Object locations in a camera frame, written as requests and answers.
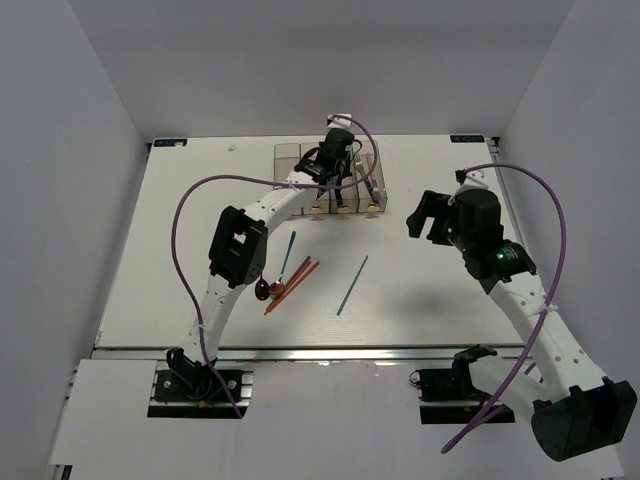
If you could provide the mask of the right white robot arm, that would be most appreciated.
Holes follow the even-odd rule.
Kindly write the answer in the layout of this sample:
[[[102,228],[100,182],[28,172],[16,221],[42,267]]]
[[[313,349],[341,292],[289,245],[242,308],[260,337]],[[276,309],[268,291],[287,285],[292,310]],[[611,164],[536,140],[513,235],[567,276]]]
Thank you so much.
[[[588,356],[547,295],[525,249],[508,240],[501,204],[485,189],[455,196],[427,190],[406,221],[410,237],[452,246],[469,274],[507,316],[528,347],[540,380],[511,371],[490,347],[454,357],[451,384],[461,397],[494,394],[527,421],[554,461],[564,461],[622,441],[637,405],[626,381],[612,381]]]

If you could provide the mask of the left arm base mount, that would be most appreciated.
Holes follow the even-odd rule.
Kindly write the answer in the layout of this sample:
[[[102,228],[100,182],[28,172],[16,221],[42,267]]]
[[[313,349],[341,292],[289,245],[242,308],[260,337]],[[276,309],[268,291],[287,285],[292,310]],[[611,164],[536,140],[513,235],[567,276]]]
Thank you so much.
[[[250,372],[218,370],[189,359],[179,348],[166,353],[166,367],[156,371],[147,417],[152,419],[240,420],[248,409]]]

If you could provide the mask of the black handled fork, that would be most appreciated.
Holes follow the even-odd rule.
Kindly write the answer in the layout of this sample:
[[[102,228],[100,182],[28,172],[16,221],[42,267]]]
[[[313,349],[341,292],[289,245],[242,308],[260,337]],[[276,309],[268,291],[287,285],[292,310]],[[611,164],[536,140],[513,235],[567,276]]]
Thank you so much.
[[[362,161],[359,159],[359,156],[356,156],[354,160],[354,167],[356,172],[360,175],[360,178],[362,179],[362,183],[365,185],[366,190],[368,191],[369,196],[371,198],[371,201],[373,203],[378,204],[379,203],[378,192],[374,189],[372,183],[369,181],[364,165]]]

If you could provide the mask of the lone teal chopstick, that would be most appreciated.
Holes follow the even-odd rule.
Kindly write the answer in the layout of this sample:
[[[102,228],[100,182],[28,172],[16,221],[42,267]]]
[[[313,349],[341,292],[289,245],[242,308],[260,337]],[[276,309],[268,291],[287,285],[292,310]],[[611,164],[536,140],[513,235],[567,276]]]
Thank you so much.
[[[345,295],[344,295],[344,297],[343,297],[343,299],[342,299],[342,301],[341,301],[341,303],[339,305],[339,308],[338,308],[338,310],[336,312],[336,316],[339,317],[339,316],[342,315],[342,312],[344,311],[344,308],[345,308],[345,306],[346,306],[346,304],[347,304],[347,302],[348,302],[348,300],[349,300],[349,298],[350,298],[350,296],[351,296],[351,294],[352,294],[352,292],[353,292],[353,290],[354,290],[354,288],[355,288],[355,286],[356,286],[356,284],[357,284],[357,282],[359,280],[359,277],[361,276],[362,271],[363,271],[364,267],[366,266],[368,260],[369,260],[369,255],[367,254],[367,255],[365,255],[365,257],[364,257],[361,265],[359,266],[359,268],[358,268],[353,280],[351,281],[351,283],[350,283],[350,285],[349,285],[349,287],[348,287],[348,289],[347,289],[347,291],[346,291],[346,293],[345,293]]]

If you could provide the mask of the orange chopstick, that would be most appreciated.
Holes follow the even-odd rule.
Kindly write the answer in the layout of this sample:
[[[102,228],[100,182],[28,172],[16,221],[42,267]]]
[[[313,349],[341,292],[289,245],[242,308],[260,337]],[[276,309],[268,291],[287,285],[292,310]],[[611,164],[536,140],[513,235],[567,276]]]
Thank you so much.
[[[311,266],[311,260],[310,260],[309,266],[308,266],[305,270],[303,270],[303,271],[302,271],[302,272],[297,276],[297,278],[296,278],[296,279],[293,281],[293,283],[292,283],[292,284],[291,284],[291,285],[290,285],[290,286],[285,290],[285,292],[286,292],[286,291],[288,291],[290,288],[292,288],[292,287],[293,287],[293,285],[298,281],[298,279],[302,276],[302,274],[303,274],[303,273],[305,273],[305,272],[310,268],[310,266]],[[278,297],[278,298],[274,298],[274,297],[272,296],[272,293],[271,293],[271,297],[272,297],[272,299],[273,299],[273,300],[277,300],[277,299],[279,299],[279,298],[280,298],[280,297]]]
[[[318,266],[320,262],[316,261],[314,263],[311,262],[310,268],[302,274],[302,276],[298,279],[298,281],[290,288],[288,291],[284,293],[282,297],[275,300],[270,306],[268,306],[264,312],[264,315],[268,315],[271,313],[276,307],[278,307]]]

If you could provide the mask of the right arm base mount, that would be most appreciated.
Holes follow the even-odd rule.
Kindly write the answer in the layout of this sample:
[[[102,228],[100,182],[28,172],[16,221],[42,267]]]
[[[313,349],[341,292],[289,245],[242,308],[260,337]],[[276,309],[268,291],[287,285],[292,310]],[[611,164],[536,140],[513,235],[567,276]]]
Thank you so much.
[[[491,347],[476,345],[454,356],[448,368],[423,368],[409,375],[409,384],[419,391],[422,425],[466,425],[489,402],[490,393],[471,383],[469,365],[484,357],[495,357]]]

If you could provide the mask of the pink handled fork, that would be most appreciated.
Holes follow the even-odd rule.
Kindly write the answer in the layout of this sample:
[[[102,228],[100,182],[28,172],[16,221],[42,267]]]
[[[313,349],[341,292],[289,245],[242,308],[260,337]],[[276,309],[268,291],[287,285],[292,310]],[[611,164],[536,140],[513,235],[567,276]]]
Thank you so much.
[[[373,167],[374,155],[367,153],[364,158],[366,161],[366,173],[369,173],[369,177],[367,179],[368,190],[370,191],[371,198],[376,203],[379,203],[381,198],[381,191],[380,184],[375,173],[375,168]]]

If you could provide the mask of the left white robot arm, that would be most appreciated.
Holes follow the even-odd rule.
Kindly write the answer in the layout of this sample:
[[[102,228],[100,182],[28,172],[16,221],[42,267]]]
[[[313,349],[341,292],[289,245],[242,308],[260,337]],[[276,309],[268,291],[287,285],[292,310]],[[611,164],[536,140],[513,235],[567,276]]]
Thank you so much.
[[[259,298],[269,295],[269,284],[262,279],[269,235],[342,183],[349,175],[354,140],[350,126],[332,123],[324,140],[301,157],[281,187],[243,208],[228,206],[221,212],[208,253],[206,293],[194,301],[196,318],[185,340],[167,352],[177,387],[188,398],[199,401],[222,388],[212,368],[239,296],[251,284],[258,287]]]

